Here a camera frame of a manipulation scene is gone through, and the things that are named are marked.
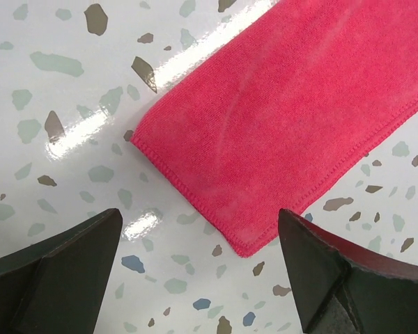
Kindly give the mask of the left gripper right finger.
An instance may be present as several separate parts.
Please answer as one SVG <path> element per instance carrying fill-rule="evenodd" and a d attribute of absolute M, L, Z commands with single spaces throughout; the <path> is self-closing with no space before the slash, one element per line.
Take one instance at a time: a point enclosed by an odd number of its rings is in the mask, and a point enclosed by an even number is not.
<path fill-rule="evenodd" d="M 288 209 L 279 238 L 303 333 L 418 333 L 418 266 L 363 248 Z"/>

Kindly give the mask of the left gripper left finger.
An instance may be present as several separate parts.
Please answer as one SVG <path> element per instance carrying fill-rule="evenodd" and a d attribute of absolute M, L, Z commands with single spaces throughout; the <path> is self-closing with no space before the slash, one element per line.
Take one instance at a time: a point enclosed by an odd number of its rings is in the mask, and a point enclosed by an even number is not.
<path fill-rule="evenodd" d="M 0 258 L 0 333 L 93 333 L 123 218 L 107 209 Z"/>

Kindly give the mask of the pink towel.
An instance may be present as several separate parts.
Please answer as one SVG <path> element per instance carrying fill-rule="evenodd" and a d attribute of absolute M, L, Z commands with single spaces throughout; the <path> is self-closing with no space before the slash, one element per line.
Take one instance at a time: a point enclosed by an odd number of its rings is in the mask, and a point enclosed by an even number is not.
<path fill-rule="evenodd" d="M 280 1 L 132 143 L 241 257 L 418 112 L 418 1 Z"/>

